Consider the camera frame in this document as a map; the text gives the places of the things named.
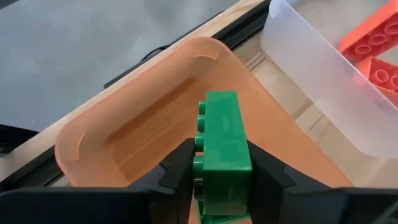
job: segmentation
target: floor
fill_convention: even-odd
[[[20,0],[0,9],[0,123],[41,131],[238,0]]]

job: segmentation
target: red lego brick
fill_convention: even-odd
[[[390,0],[340,41],[338,50],[355,62],[377,57],[398,44],[398,0]]]
[[[374,57],[359,62],[356,68],[386,96],[398,106],[398,67]]]

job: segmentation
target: green lego brick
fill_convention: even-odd
[[[203,201],[196,201],[199,223],[201,224],[225,224],[236,222],[250,218],[249,214],[245,215],[204,215]]]
[[[251,160],[234,91],[209,91],[201,101],[196,147],[203,146],[203,214],[244,215]]]

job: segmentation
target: plastic bin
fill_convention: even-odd
[[[74,186],[125,187],[196,133],[208,90],[238,94],[246,136],[332,187],[350,181],[221,42],[186,41],[68,122],[55,145]]]
[[[261,45],[357,149],[398,158],[397,108],[335,48],[386,2],[272,0]]]

